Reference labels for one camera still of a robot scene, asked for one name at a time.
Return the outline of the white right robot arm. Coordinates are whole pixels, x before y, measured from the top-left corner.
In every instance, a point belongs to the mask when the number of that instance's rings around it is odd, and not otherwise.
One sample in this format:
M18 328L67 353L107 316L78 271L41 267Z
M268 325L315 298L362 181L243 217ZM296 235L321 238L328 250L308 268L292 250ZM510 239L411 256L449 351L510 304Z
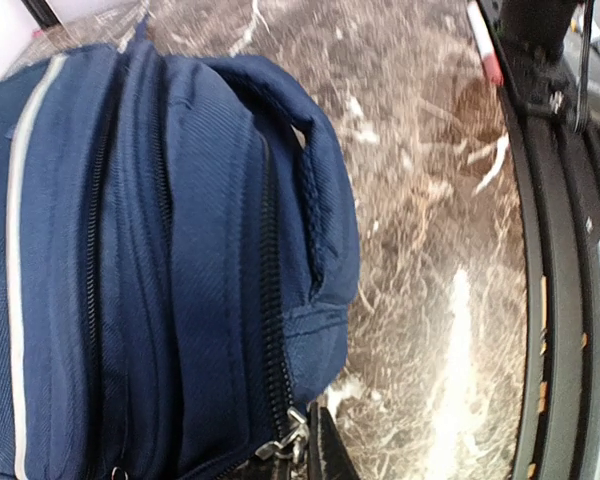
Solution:
M499 32L506 41L555 63L563 56L564 37L577 0L506 0L500 5Z

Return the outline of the navy blue student backpack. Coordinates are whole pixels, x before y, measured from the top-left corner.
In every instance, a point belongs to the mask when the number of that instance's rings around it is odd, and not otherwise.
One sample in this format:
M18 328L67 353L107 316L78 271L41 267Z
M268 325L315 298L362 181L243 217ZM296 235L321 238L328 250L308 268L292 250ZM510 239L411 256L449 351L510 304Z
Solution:
M359 279L334 129L261 56L58 53L0 81L0 479L286 479Z

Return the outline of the black front table rail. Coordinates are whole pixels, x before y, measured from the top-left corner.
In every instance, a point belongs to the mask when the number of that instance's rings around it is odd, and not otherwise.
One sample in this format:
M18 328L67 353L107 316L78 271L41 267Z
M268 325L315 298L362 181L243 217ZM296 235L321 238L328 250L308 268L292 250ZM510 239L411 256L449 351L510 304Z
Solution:
M582 1L551 63L481 13L521 199L527 280L516 479L600 479L600 31Z

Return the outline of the red white pen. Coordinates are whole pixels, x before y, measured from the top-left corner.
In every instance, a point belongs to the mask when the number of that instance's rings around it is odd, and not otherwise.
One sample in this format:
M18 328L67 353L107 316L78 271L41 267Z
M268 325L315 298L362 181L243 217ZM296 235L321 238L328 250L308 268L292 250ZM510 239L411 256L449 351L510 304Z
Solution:
M504 85L504 75L478 2L469 1L466 11L485 78L493 85L502 87Z

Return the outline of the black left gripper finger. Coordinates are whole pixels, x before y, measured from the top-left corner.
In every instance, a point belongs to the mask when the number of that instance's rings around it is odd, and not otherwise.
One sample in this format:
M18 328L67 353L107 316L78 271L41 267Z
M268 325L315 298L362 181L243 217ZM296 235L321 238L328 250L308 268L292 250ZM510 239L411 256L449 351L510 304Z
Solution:
M317 403L309 409L307 476L309 480L360 479L329 410Z

